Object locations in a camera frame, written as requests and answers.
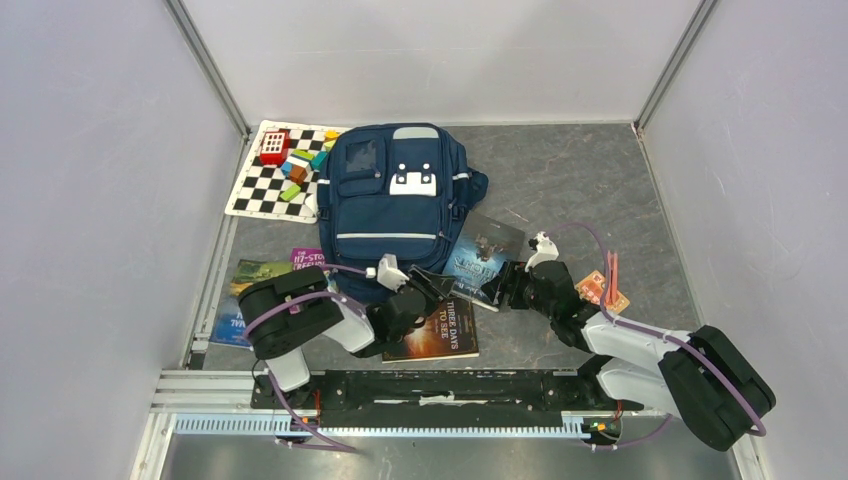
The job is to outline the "blue dark fantasy book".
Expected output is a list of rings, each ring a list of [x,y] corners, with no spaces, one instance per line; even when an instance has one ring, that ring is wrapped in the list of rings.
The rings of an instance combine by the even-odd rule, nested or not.
[[[455,279],[451,293],[497,312],[482,286],[499,274],[505,262],[518,259],[525,237],[520,229],[469,212],[443,269],[444,275]]]

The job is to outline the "navy blue student backpack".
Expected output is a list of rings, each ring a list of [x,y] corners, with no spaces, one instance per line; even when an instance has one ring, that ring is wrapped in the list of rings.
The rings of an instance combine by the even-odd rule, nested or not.
[[[465,147],[429,123],[361,126],[342,133],[317,180],[325,260],[343,266],[338,290],[362,304],[390,291],[363,271],[393,254],[402,270],[440,273],[468,213],[488,190]]]

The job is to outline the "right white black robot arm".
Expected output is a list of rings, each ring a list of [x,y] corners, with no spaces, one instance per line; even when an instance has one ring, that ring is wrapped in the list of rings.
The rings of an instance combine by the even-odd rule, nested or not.
[[[482,291],[497,306],[539,313],[562,343],[590,354],[577,382],[585,405],[614,399],[662,411],[718,451],[764,435],[776,395],[720,329],[659,330],[605,311],[579,295],[560,261],[510,261]]]

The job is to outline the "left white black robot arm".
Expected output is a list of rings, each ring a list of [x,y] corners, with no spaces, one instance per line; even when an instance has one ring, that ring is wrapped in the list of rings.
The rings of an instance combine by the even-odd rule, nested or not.
[[[379,355],[422,327],[449,296],[455,278],[412,266],[365,272],[389,290],[383,302],[365,306],[329,289],[326,267],[310,266],[245,288],[237,297],[244,338],[268,369],[278,397],[290,407],[306,405],[314,381],[302,347],[327,337],[357,357]]]

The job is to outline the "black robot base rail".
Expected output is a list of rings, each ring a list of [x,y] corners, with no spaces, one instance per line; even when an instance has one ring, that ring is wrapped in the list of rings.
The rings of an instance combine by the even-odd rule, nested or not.
[[[323,427],[555,427],[564,412],[641,411],[574,370],[326,370],[286,396]]]

